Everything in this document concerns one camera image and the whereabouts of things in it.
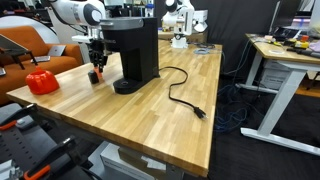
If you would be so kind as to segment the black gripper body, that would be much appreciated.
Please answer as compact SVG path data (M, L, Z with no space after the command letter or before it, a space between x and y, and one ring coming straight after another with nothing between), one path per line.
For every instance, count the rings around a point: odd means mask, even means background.
M92 40L88 45L90 62L93 64L106 64L108 57L104 55L104 43L101 40Z

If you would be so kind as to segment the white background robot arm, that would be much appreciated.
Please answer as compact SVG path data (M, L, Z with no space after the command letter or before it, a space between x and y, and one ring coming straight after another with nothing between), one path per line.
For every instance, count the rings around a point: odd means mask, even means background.
M196 10L190 0L165 0L166 14L162 22L167 27L172 27L173 48L187 48L187 36L193 31L204 32L208 27L206 20L207 10Z

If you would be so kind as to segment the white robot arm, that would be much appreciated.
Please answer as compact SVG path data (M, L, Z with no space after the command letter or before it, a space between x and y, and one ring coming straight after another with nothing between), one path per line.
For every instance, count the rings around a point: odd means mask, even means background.
M49 0L49 4L63 24L87 28L85 33L73 36L72 40L88 46L90 61L101 74L108 60L100 26L101 21L106 18L104 4L100 0Z

